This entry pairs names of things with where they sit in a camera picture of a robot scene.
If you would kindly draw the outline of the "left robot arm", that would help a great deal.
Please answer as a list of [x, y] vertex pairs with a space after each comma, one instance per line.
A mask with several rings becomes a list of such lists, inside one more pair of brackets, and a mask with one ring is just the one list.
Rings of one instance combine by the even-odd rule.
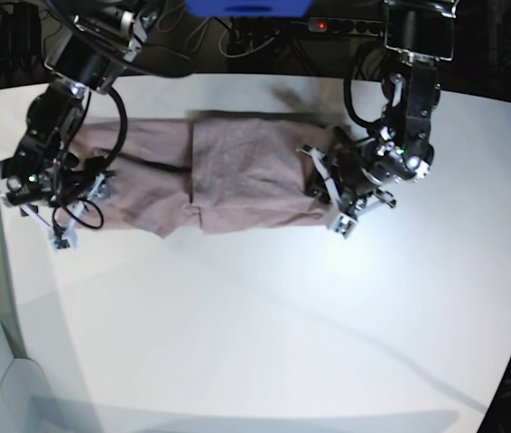
[[370, 197], [387, 201], [386, 184], [417, 181], [428, 174], [434, 158], [431, 118], [441, 95], [437, 64], [453, 58], [457, 5], [455, 1], [384, 3], [381, 44], [392, 55], [381, 74], [386, 104], [377, 120], [359, 117], [352, 100], [352, 78], [346, 76], [346, 110], [367, 136], [355, 142], [336, 129], [339, 148], [327, 158], [329, 174], [345, 203], [356, 205]]

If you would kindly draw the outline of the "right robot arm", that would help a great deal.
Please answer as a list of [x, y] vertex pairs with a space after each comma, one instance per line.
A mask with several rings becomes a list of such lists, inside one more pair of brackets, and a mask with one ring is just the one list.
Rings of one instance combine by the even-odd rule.
[[[29, 106], [14, 155], [0, 161], [0, 199], [8, 207], [66, 206], [107, 170], [126, 137], [125, 105], [113, 84], [134, 66], [165, 3], [49, 1], [46, 6], [67, 33], [45, 61], [52, 79]], [[81, 163], [70, 145], [94, 93], [115, 101], [120, 133], [110, 154]]]

